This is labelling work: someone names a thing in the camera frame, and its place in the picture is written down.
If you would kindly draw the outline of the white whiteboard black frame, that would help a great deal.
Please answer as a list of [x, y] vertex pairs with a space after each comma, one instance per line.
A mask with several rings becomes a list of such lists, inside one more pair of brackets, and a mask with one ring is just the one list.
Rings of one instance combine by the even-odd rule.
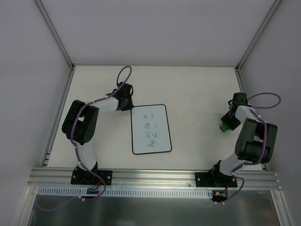
[[131, 110], [132, 152], [135, 155], [169, 153], [171, 135], [164, 104], [141, 105]]

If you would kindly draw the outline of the green whiteboard eraser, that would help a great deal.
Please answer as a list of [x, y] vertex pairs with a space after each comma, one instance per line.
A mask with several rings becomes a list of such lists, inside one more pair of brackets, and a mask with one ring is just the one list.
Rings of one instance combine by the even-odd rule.
[[226, 131], [229, 130], [229, 127], [228, 127], [228, 125], [223, 124], [223, 125], [220, 126], [220, 130], [221, 130], [222, 132], [226, 132]]

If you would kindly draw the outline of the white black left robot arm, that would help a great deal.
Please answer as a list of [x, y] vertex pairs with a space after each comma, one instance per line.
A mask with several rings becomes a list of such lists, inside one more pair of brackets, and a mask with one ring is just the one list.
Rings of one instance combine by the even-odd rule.
[[62, 132], [75, 147], [78, 158], [72, 173], [72, 184], [91, 185], [99, 180], [97, 161], [89, 143], [95, 134], [97, 119], [110, 112], [131, 110], [134, 107], [133, 92], [132, 85], [120, 82], [112, 93], [103, 98], [88, 103], [80, 100], [72, 102], [62, 125]]

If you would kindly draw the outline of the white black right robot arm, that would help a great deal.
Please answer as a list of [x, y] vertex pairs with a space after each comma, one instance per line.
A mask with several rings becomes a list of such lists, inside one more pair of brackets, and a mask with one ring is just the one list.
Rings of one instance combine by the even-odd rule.
[[273, 155], [278, 127], [266, 122], [248, 103], [245, 93], [234, 93], [228, 102], [229, 111], [221, 118], [220, 130], [234, 131], [242, 126], [234, 153], [219, 160], [209, 171], [214, 186], [222, 186], [234, 180], [236, 173], [247, 166], [268, 163]]

